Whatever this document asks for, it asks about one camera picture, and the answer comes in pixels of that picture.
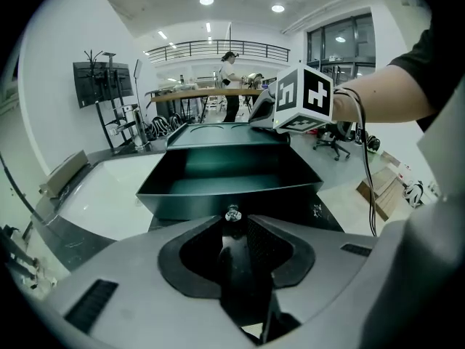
wooden table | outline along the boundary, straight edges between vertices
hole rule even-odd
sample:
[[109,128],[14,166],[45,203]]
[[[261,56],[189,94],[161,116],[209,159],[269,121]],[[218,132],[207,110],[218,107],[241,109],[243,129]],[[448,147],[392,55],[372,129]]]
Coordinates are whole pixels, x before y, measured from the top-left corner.
[[263,92],[263,89],[216,89],[216,88],[203,88],[195,90],[185,90],[182,92],[172,92],[167,95],[156,96],[150,99],[151,102],[166,102],[172,100],[190,100],[191,98],[206,98],[203,103],[203,110],[201,116],[201,123],[203,123],[203,117],[205,116],[207,98],[210,96],[258,96]]

